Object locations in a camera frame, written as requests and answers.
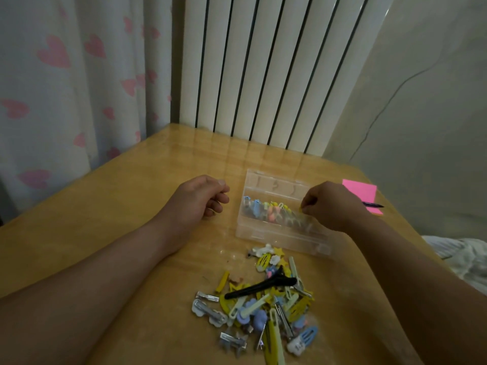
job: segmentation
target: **wooden table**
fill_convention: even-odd
[[[239,360],[225,354],[218,348],[220,331],[191,312],[196,291],[213,292],[225,270],[249,282],[256,277],[255,261],[246,259],[247,249],[256,243],[235,237],[248,168],[309,184],[340,183],[343,178],[368,182],[347,165],[171,124],[0,228],[0,296],[56,273],[137,228],[178,184],[209,174],[230,185],[230,203],[222,214],[203,221],[188,245],[150,274],[89,363],[264,363],[263,355],[253,350]],[[437,259],[381,194],[377,202],[386,206],[387,223]],[[399,363],[397,356],[410,356],[410,345],[384,293],[350,239],[341,233],[335,237],[341,248],[334,259],[286,251],[287,257],[294,256],[307,289],[315,293],[310,320],[320,329],[312,346],[299,359],[289,356],[288,362]]]

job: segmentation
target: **plastic storage box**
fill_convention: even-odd
[[[236,236],[312,255],[331,253],[331,231],[299,212],[309,185],[247,170]]]

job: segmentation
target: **hand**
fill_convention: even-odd
[[[230,199],[224,180],[207,175],[180,184],[162,210],[149,222],[162,227],[166,255],[178,251],[203,216],[223,211],[222,203]]]
[[[326,228],[345,233],[351,224],[371,217],[357,196],[344,185],[329,181],[311,188],[301,202],[301,209]]]

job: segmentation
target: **forearm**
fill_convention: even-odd
[[[362,251],[426,365],[485,360],[487,313],[482,294],[376,217],[354,223],[347,233]]]
[[[165,256],[147,224],[72,267],[0,300],[1,363],[82,363]]]

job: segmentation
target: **black hair clip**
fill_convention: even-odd
[[[298,280],[296,278],[289,278],[285,276],[283,274],[283,267],[280,266],[279,270],[277,270],[277,272],[269,279],[266,279],[263,282],[254,284],[253,286],[247,288],[229,292],[225,294],[225,300],[231,300],[234,298],[248,296],[249,294],[256,294],[257,292],[262,292],[263,290],[272,287],[290,287],[290,286],[294,286],[297,282]]]

